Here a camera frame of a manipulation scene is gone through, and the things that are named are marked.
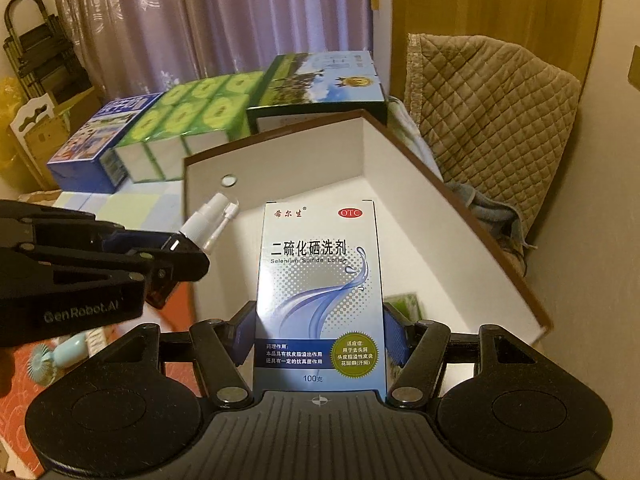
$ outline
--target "brown quilted fabric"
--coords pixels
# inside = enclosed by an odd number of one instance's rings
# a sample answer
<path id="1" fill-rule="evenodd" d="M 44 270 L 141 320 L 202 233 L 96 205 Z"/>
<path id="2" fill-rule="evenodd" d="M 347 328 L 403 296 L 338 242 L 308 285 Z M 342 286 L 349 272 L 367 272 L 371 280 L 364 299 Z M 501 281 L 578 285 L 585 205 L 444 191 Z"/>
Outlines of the brown quilted fabric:
<path id="1" fill-rule="evenodd" d="M 522 213 L 540 210 L 574 124 L 580 83 L 524 47 L 410 34 L 404 101 L 445 182 Z"/>

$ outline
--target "green circular label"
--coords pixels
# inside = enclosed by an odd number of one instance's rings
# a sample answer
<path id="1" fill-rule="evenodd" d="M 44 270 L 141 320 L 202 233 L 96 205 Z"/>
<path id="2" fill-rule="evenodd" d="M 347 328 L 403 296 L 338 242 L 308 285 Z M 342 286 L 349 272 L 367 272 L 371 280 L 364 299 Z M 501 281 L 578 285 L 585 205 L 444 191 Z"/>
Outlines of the green circular label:
<path id="1" fill-rule="evenodd" d="M 364 377 L 378 362 L 378 348 L 368 335 L 349 332 L 332 346 L 331 362 L 344 376 L 353 379 Z"/>

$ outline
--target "circular hole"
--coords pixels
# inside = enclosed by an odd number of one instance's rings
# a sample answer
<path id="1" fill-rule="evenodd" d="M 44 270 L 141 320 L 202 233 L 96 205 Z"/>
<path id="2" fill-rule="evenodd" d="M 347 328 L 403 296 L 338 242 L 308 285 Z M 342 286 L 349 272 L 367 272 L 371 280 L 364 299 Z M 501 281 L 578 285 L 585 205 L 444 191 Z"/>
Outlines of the circular hole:
<path id="1" fill-rule="evenodd" d="M 238 178 L 235 175 L 228 174 L 222 177 L 222 187 L 232 187 L 238 182 Z"/>

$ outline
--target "green packet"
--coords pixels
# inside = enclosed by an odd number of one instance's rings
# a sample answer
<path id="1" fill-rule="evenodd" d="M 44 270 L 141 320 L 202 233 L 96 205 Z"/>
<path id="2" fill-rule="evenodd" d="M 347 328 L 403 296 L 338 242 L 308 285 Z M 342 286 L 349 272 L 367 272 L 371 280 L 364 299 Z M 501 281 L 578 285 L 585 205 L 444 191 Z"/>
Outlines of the green packet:
<path id="1" fill-rule="evenodd" d="M 188 83 L 182 83 L 180 85 L 176 85 L 170 90 L 168 90 L 156 103 L 157 106 L 174 106 L 177 105 L 180 101 L 182 101 L 191 89 L 194 88 L 199 83 L 199 81 L 190 81 Z"/>
<path id="2" fill-rule="evenodd" d="M 222 93 L 246 94 L 250 95 L 254 92 L 262 80 L 264 72 L 244 72 L 233 74 L 221 88 Z"/>
<path id="3" fill-rule="evenodd" d="M 418 303 L 418 296 L 410 292 L 407 294 L 397 294 L 395 296 L 388 296 L 385 298 L 385 303 L 390 303 L 400 314 L 402 314 L 409 321 L 420 321 L 420 304 Z"/>
<path id="4" fill-rule="evenodd" d="M 115 147 L 133 182 L 164 180 L 160 168 L 149 157 L 144 141 L 154 134 L 158 125 L 173 110 L 173 106 L 156 104 L 140 118 Z"/>
<path id="5" fill-rule="evenodd" d="M 164 121 L 145 145 L 167 180 L 182 178 L 182 160 L 248 134 L 244 110 L 249 96 L 218 95 L 212 101 L 191 99 Z"/>
<path id="6" fill-rule="evenodd" d="M 191 90 L 192 99 L 213 99 L 220 87 L 229 79 L 229 75 L 219 75 L 198 81 L 198 84 Z"/>

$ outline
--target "wall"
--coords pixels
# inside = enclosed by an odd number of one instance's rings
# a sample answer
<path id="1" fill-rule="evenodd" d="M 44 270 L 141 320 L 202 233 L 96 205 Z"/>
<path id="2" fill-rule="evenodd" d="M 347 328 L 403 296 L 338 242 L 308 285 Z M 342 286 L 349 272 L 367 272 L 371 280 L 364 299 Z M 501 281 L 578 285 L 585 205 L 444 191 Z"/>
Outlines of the wall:
<path id="1" fill-rule="evenodd" d="M 2 12 L 2 18 L 0 18 L 0 42 L 4 43 L 4 39 L 9 36 L 9 33 L 4 26 L 4 9 L 10 0 L 0 0 L 0 12 Z M 55 0 L 43 0 L 47 6 L 49 13 L 56 13 Z M 30 28 L 36 27 L 42 22 L 42 16 L 35 3 L 30 1 L 23 1 L 17 4 L 15 7 L 14 27 L 18 34 L 22 34 Z M 15 76 L 14 71 L 9 64 L 9 60 L 4 53 L 4 50 L 0 52 L 0 78 L 6 76 Z M 16 198 L 17 191 L 12 189 L 2 178 L 0 177 L 0 198 Z"/>
<path id="2" fill-rule="evenodd" d="M 545 353 L 598 392 L 614 431 L 600 471 L 640 470 L 640 92 L 627 81 L 640 0 L 603 0 L 566 173 L 529 282 L 555 322 Z"/>

